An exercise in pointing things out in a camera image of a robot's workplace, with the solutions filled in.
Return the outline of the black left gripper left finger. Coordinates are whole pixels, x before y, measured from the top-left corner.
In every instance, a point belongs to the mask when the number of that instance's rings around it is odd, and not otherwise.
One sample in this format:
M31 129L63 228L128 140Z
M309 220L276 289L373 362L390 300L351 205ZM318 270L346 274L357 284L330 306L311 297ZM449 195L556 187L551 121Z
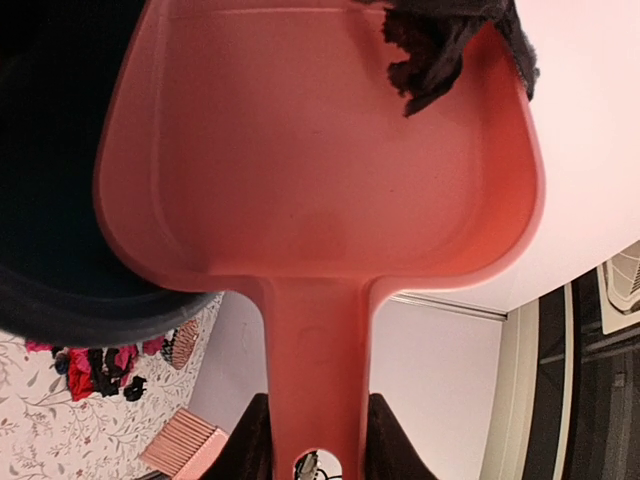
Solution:
M271 479L272 453L268 395L258 393L251 399L220 454L207 470L207 479Z

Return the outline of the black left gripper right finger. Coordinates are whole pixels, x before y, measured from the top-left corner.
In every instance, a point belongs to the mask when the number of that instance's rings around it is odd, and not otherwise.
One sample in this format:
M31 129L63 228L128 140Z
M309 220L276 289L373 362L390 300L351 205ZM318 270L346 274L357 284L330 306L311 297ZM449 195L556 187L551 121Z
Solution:
M437 480L379 393L368 403L368 479Z

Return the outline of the pink plastic hand brush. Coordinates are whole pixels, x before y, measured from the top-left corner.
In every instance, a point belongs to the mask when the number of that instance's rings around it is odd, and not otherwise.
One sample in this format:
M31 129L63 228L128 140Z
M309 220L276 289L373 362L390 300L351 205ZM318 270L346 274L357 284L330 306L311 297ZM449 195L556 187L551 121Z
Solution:
M141 453L140 459L170 479L201 479L213 465L229 434L179 409Z

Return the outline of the central colourful paper scrap pile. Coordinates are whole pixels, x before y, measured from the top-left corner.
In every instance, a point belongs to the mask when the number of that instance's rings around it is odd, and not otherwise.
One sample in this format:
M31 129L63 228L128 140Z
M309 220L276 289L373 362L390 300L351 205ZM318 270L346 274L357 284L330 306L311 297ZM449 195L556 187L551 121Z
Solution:
M144 10L145 5L150 1L140 2L143 3ZM412 10L405 4L397 4L383 12L383 40L387 44L397 47L402 54L399 61L389 64L387 77L390 85L401 98L401 113L404 117L416 115L452 89L462 71L462 46L464 42L485 25L494 26L505 39L513 56L521 84L528 95L535 81L535 62L520 32L514 5L510 2L498 1L492 4L491 10L500 14L499 20L494 20L491 12L477 14L464 11L459 15L443 16L429 12L425 6ZM95 215L94 177L103 129L119 73L134 32L116 78L96 153L92 183ZM97 215L96 220L102 233Z

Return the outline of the pink plastic dustpan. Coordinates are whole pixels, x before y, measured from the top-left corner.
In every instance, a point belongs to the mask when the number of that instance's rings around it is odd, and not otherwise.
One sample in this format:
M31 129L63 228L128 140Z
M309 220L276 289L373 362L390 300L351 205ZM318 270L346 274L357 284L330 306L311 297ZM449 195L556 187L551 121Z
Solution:
M349 1L150 1L105 120L102 233L141 277L231 290L264 321L272 472L365 472L371 320L394 293L491 279L530 243L544 172L492 25L412 117L384 14Z

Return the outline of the teal plastic waste bin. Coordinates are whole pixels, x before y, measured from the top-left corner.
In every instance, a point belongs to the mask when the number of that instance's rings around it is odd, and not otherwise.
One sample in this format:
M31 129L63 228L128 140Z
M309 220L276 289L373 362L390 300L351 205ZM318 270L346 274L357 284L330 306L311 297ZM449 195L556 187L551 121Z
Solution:
M92 199L96 153L140 1L1 5L1 327L100 347L186 322L208 294L157 287L108 247Z

